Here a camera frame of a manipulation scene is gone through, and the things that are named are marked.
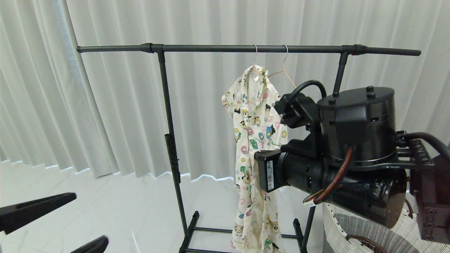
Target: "white label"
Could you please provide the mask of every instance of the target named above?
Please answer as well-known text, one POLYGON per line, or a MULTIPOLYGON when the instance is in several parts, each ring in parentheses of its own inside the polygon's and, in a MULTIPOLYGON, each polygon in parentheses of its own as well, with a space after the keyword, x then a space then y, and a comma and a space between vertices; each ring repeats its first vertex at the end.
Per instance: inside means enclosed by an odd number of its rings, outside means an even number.
POLYGON ((310 201, 308 201, 308 202, 305 202, 305 203, 303 203, 303 205, 304 205, 305 207, 307 207, 307 208, 315 207, 315 206, 316 206, 316 204, 314 204, 314 200, 310 200, 310 201))
POLYGON ((267 189, 273 190, 274 188, 274 161, 267 162, 267 189))

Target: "brown basket handle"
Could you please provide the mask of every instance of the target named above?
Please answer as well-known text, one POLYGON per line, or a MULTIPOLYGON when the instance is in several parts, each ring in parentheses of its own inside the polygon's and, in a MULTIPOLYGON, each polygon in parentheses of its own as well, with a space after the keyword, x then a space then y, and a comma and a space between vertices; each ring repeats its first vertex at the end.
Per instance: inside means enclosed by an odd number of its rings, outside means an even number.
POLYGON ((368 247, 369 249, 373 250, 374 253, 387 253, 387 250, 385 250, 381 245, 378 243, 372 241, 369 238, 359 236, 359 235, 347 235, 345 239, 349 240, 350 238, 356 239, 361 242, 362 245, 368 247))
POLYGON ((414 219, 414 217, 413 217, 413 207, 411 206, 411 203, 407 199, 405 199, 405 203, 406 203, 406 205, 408 206, 408 209, 409 209, 408 216, 411 219, 414 219))

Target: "white curtain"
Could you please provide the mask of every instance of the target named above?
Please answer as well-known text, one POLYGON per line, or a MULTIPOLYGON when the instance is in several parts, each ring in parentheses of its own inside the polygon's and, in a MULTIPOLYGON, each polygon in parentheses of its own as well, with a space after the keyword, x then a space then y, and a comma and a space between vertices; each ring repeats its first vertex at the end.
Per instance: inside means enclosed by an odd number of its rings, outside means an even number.
POLYGON ((95 168, 94 176, 118 171, 58 2, 2 0, 0 23, 1 159, 95 168))
MULTIPOLYGON (((392 87, 396 90, 398 130, 426 131, 444 142, 450 141, 450 1, 447 0, 61 1, 69 44, 64 44, 66 41, 61 37, 49 39, 49 34, 60 31, 62 24, 56 16, 54 22, 44 22, 51 19, 48 16, 52 9, 42 6, 54 4, 35 1, 34 6, 40 5, 40 9, 20 8, 19 12, 20 5, 25 5, 23 2, 9 1, 6 8, 3 4, 1 8, 9 50, 6 54, 15 60, 2 60, 8 62, 2 63, 2 72, 9 88, 6 93, 11 95, 5 95, 9 100, 3 98, 2 84, 2 132, 7 134, 2 133, 0 151, 11 159, 65 166, 82 163, 76 167, 90 167, 96 176, 115 171, 123 175, 135 172, 136 176, 151 172, 158 176, 169 171, 163 137, 168 132, 167 120, 156 55, 75 53, 75 65, 68 60, 54 63, 55 59, 71 57, 70 50, 76 45, 145 42, 358 43, 419 49, 422 50, 419 57, 351 56, 342 90, 369 85, 392 87), (34 21, 26 24, 29 14, 34 21), (57 43, 61 43, 59 48, 53 45, 57 43), (45 51, 37 50, 38 45, 45 51), (43 52, 49 57, 40 55, 43 52), (53 74, 59 71, 66 74, 64 81, 53 74), (16 101, 17 106, 8 106, 8 101, 16 101), (65 118, 60 119, 57 112, 66 115, 65 118)), ((216 178, 234 174, 232 121, 222 108, 220 97, 253 64, 254 57, 255 54, 249 53, 166 53, 182 173, 189 172, 192 178, 203 173, 216 178)), ((258 54, 256 64, 276 72, 282 69, 284 57, 284 54, 258 54)), ((286 71, 297 84, 316 79, 330 93, 338 58, 334 54, 289 54, 286 71)), ((271 77, 271 82, 281 94, 292 91, 282 74, 271 77)), ((305 93, 315 100, 319 98, 315 88, 308 88, 305 93)), ((300 136, 304 136, 302 131, 290 131, 291 138, 300 136)))

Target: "black metal clothing rack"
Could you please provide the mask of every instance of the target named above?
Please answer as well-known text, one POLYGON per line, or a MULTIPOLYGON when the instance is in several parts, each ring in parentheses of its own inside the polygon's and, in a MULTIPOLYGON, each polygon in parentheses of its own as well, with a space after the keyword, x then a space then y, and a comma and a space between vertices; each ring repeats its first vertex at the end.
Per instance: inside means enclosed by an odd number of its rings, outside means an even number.
MULTIPOLYGON (((364 45, 342 45, 342 46, 307 46, 307 45, 164 45, 144 43, 141 45, 112 45, 112 46, 78 46, 76 50, 79 53, 87 52, 113 52, 113 51, 142 51, 146 53, 156 53, 158 55, 159 67, 161 72, 162 90, 164 93, 164 103, 166 107, 167 123, 169 126, 169 133, 165 135, 167 151, 169 153, 169 161, 172 171, 173 182, 175 185, 175 193, 180 209, 181 223, 183 226, 184 240, 180 247, 180 253, 194 252, 194 253, 227 253, 223 251, 203 250, 189 248, 189 243, 192 239, 194 231, 231 233, 232 230, 217 229, 209 227, 196 226, 200 214, 198 211, 194 212, 189 226, 187 225, 185 208, 180 190, 180 170, 178 166, 178 157, 176 154, 175 134, 172 120, 172 109, 169 96, 169 86, 167 83, 167 70, 165 52, 222 52, 222 53, 334 53, 340 54, 339 67, 337 71, 336 81, 333 89, 333 96, 338 96, 339 89, 344 74, 344 68, 347 63, 348 55, 360 54, 395 54, 395 55, 420 55, 419 50, 407 49, 391 49, 391 48, 373 48, 364 45)), ((306 245, 308 243, 309 233, 314 217, 315 207, 311 207, 306 222, 305 233, 302 233, 300 223, 294 219, 293 226, 295 235, 282 235, 283 238, 296 239, 301 253, 307 253, 306 245)))

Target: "white woven basket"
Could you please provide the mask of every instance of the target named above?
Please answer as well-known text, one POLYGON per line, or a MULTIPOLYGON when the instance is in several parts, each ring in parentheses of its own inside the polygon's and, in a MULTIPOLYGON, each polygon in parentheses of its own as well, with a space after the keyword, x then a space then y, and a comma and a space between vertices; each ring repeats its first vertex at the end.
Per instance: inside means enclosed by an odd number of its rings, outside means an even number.
POLYGON ((323 203, 322 206, 324 253, 450 253, 450 245, 420 239, 417 216, 409 217, 408 210, 402 210, 395 227, 388 229, 335 205, 323 203), (347 239, 348 235, 365 237, 372 241, 371 245, 378 245, 378 249, 369 248, 353 238, 347 239))

